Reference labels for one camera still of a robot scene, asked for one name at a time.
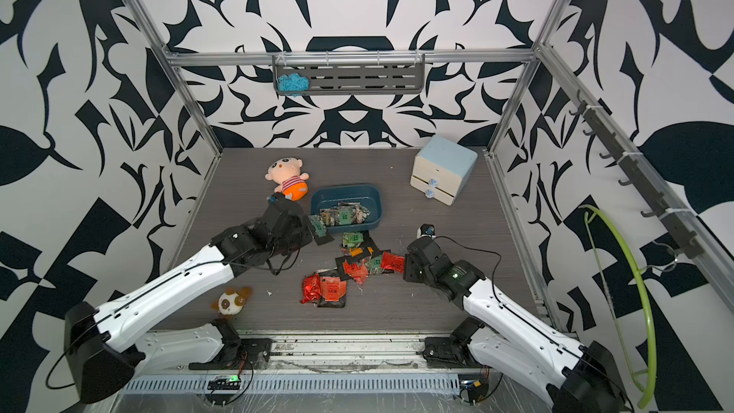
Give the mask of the small red tea bag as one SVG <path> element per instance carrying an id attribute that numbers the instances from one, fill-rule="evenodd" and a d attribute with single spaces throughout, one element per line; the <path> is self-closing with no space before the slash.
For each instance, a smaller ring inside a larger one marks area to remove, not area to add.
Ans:
<path id="1" fill-rule="evenodd" d="M 392 254 L 392 252 L 383 252 L 380 267 L 384 271 L 400 273 L 402 275 L 404 273 L 405 258 L 401 255 Z"/>

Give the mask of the green label tea bag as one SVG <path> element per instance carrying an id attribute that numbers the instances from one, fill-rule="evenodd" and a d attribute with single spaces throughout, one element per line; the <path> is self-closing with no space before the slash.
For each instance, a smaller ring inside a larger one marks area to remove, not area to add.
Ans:
<path id="1" fill-rule="evenodd" d="M 375 255 L 367 258 L 364 265 L 368 271 L 368 275 L 382 275 L 384 268 L 382 267 L 383 254 Z"/>
<path id="2" fill-rule="evenodd" d="M 368 239 L 367 231 L 347 231 L 347 233 L 342 233 L 342 246 L 346 249 L 359 248 Z"/>

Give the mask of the red foil tea bag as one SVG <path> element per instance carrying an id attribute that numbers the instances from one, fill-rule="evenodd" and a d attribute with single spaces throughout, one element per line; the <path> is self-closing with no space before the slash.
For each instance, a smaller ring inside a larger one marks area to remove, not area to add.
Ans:
<path id="1" fill-rule="evenodd" d="M 321 299 L 321 281 L 319 275 L 306 276 L 301 282 L 302 304 L 317 303 Z"/>

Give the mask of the orange label tea bag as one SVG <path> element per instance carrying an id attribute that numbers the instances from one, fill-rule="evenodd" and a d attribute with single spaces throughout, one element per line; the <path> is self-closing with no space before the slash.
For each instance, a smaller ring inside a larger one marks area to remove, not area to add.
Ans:
<path id="1" fill-rule="evenodd" d="M 355 247 L 355 248 L 342 248 L 346 260 L 350 263 L 359 262 L 363 260 L 369 260 L 382 254 L 382 251 L 378 248 L 372 247 Z"/>

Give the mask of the red label tea bag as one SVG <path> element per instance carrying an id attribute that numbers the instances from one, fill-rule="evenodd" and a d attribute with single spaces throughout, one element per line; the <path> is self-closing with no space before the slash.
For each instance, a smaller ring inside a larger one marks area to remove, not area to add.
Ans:
<path id="1" fill-rule="evenodd" d="M 343 262 L 342 269 L 347 276 L 357 283 L 357 285 L 362 285 L 369 277 L 369 270 L 363 262 Z"/>
<path id="2" fill-rule="evenodd" d="M 337 271 L 320 273 L 318 278 L 320 297 L 317 307 L 343 309 L 346 306 L 347 281 Z"/>

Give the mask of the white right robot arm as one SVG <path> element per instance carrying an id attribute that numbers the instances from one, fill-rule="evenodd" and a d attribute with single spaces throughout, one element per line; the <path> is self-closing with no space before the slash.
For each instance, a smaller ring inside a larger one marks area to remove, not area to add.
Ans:
<path id="1" fill-rule="evenodd" d="M 438 292 L 468 314 L 456 329 L 460 350 L 499 370 L 554 412 L 631 412 L 611 352 L 582 344 L 526 311 L 466 260 L 452 261 L 429 236 L 413 241 L 404 278 Z"/>

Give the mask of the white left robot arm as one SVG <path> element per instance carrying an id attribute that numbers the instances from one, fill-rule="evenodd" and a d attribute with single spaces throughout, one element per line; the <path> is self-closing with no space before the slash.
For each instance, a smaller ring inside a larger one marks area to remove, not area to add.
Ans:
<path id="1" fill-rule="evenodd" d="M 237 368 L 242 340 L 225 319 L 181 331 L 155 326 L 202 294 L 313 241 L 302 207 L 281 193 L 264 214 L 214 236 L 189 260 L 138 290 L 97 307 L 81 302 L 65 315 L 64 355 L 80 402 L 91 405 L 143 375 L 176 366 Z"/>

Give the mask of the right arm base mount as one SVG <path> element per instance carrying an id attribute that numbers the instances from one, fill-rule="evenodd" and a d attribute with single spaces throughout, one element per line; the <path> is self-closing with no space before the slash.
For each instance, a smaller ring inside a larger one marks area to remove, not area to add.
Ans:
<path id="1" fill-rule="evenodd" d="M 428 337 L 424 340 L 421 353 L 429 368 L 472 368 L 482 367 L 470 354 L 468 346 L 455 338 Z"/>

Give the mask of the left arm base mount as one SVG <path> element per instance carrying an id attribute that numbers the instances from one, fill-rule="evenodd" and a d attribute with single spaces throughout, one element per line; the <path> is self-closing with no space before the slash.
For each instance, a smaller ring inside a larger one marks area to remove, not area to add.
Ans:
<path id="1" fill-rule="evenodd" d="M 226 343 L 224 348 L 207 363 L 191 363 L 192 371 L 235 370 L 241 363 L 250 363 L 255 369 L 264 368 L 271 358 L 271 338 L 242 338 L 239 343 Z"/>

